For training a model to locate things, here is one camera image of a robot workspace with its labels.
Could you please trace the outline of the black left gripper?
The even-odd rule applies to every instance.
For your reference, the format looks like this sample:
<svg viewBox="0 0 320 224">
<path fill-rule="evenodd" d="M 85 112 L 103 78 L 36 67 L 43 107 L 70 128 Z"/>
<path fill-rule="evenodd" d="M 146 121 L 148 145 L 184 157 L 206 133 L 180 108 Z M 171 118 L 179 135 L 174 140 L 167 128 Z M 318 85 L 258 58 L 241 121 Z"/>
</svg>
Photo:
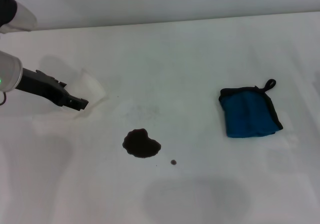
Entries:
<svg viewBox="0 0 320 224">
<path fill-rule="evenodd" d="M 65 86 L 65 83 L 39 70 L 34 72 L 23 68 L 22 78 L 17 89 L 44 97 L 57 106 L 66 106 L 77 111 L 84 110 L 88 105 L 88 100 L 70 95 Z"/>
</svg>

